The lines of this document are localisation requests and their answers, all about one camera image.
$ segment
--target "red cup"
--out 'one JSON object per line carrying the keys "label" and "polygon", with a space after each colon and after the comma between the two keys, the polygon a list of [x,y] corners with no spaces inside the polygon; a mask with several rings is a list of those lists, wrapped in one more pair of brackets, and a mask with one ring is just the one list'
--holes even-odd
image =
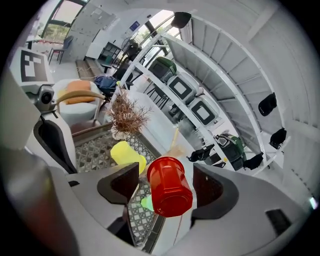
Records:
{"label": "red cup", "polygon": [[182,163],[170,156],[153,161],[147,171],[154,212],[164,217],[184,214],[193,196]]}

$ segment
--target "black bag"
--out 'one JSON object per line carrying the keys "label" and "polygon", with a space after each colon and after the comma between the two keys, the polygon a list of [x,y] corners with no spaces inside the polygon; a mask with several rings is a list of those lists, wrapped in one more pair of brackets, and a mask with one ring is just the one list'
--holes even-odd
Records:
{"label": "black bag", "polygon": [[249,160],[246,160],[243,162],[243,168],[249,168],[250,170],[256,169],[261,164],[262,160],[264,159],[263,156],[264,153],[260,153],[255,155]]}
{"label": "black bag", "polygon": [[266,117],[271,113],[271,111],[277,106],[277,99],[275,93],[268,95],[263,99],[258,106],[259,112],[261,115]]}
{"label": "black bag", "polygon": [[196,151],[192,152],[190,157],[186,157],[186,158],[188,158],[188,160],[190,162],[206,160],[209,157],[210,151],[214,146],[215,145],[212,144],[212,145],[207,146],[206,148],[201,148],[199,150],[196,150]]}
{"label": "black bag", "polygon": [[274,134],[271,135],[269,144],[278,150],[280,147],[280,144],[285,141],[286,136],[287,136],[287,131],[285,130],[285,128],[281,128],[280,130],[276,131]]}
{"label": "black bag", "polygon": [[212,165],[212,166],[214,166],[214,167],[219,167],[219,168],[223,168],[223,167],[225,167],[225,165],[226,165],[225,162],[220,162],[220,163],[214,164],[214,165]]}
{"label": "black bag", "polygon": [[191,14],[187,12],[175,12],[174,18],[171,21],[171,26],[183,29],[191,19]]}

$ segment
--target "white chair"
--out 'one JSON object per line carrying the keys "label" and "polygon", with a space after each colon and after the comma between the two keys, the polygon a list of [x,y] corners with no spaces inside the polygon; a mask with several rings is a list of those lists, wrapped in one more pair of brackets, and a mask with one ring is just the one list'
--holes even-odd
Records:
{"label": "white chair", "polygon": [[[63,79],[53,85],[53,99],[57,100],[58,92],[64,90],[70,82],[77,80],[79,79]],[[100,90],[93,82],[90,82],[90,85],[93,93],[101,94]],[[72,126],[77,123],[91,120],[96,116],[95,114],[98,114],[101,103],[102,100],[100,98],[96,98],[92,102],[81,102],[76,104],[65,104],[64,102],[61,102],[59,105],[60,115],[69,126]]]}

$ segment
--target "yellow cup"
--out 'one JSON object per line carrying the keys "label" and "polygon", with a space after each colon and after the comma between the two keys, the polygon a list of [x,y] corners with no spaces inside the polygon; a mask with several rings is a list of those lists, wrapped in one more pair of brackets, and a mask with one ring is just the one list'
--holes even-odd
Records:
{"label": "yellow cup", "polygon": [[147,164],[143,155],[138,154],[126,141],[120,141],[110,150],[112,159],[118,164],[139,163],[139,174],[141,174]]}

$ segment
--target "window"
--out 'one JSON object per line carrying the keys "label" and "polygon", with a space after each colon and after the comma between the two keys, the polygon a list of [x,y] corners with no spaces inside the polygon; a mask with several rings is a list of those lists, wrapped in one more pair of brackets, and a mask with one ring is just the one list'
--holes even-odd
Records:
{"label": "window", "polygon": [[48,41],[63,43],[69,32],[69,29],[70,27],[65,27],[56,24],[48,24],[48,26],[45,29],[43,38],[45,38]]}
{"label": "window", "polygon": [[[158,27],[163,21],[165,21],[167,18],[169,18],[170,16],[174,15],[173,11],[170,10],[162,10],[159,11],[156,15],[154,15],[149,21],[151,22],[151,24],[153,25],[154,28]],[[164,24],[161,25],[161,27],[166,27],[168,26],[173,18],[171,18],[170,20],[166,21]]]}
{"label": "window", "polygon": [[153,47],[145,56],[145,61],[143,65],[148,69],[155,58],[164,55],[165,53],[161,50],[160,47]]}
{"label": "window", "polygon": [[137,42],[139,42],[141,44],[149,36],[150,36],[149,29],[146,27],[146,25],[143,25],[142,27],[139,28],[135,39],[137,40]]}
{"label": "window", "polygon": [[51,13],[41,34],[44,40],[63,43],[72,23],[88,0],[62,0]]}
{"label": "window", "polygon": [[65,0],[55,11],[52,20],[71,24],[77,17],[81,8],[82,5]]}
{"label": "window", "polygon": [[167,32],[169,35],[175,37],[176,35],[180,34],[179,28],[173,27],[171,29],[169,29],[169,31]]}

